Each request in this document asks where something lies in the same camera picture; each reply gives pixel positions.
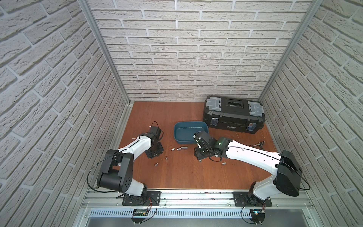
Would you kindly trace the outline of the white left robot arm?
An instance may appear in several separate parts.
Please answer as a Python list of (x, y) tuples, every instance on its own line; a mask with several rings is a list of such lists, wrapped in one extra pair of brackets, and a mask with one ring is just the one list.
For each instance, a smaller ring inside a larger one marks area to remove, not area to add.
[(163, 151), (157, 136), (146, 135), (139, 136), (126, 147), (107, 151), (97, 177), (97, 186), (130, 196), (144, 196), (146, 185), (133, 179), (134, 161), (143, 153), (152, 159)]

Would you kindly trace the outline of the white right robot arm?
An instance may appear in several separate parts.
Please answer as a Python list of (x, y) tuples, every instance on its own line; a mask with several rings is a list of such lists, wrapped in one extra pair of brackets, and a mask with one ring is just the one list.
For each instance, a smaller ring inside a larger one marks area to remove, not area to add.
[(302, 171), (291, 152), (284, 151), (280, 154), (263, 151), (225, 137), (216, 140), (209, 135), (195, 135), (194, 140), (198, 145), (194, 149), (194, 155), (198, 160), (212, 157), (234, 159), (271, 174), (270, 177), (251, 184), (246, 198), (249, 204), (260, 205), (276, 194), (291, 197), (299, 195)]

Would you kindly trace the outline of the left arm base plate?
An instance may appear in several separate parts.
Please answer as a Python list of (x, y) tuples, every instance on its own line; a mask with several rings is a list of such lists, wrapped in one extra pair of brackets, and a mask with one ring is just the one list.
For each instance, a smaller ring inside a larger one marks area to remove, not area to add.
[(124, 196), (123, 206), (159, 206), (161, 191), (148, 191), (141, 196), (126, 194)]

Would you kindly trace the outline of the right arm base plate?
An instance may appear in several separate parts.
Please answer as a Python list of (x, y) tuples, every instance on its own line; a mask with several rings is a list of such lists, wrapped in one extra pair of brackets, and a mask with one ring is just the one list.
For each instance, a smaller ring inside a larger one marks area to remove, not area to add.
[(263, 205), (272, 207), (272, 202), (269, 197), (265, 200), (261, 200), (248, 192), (232, 192), (232, 195), (236, 207), (262, 207)]

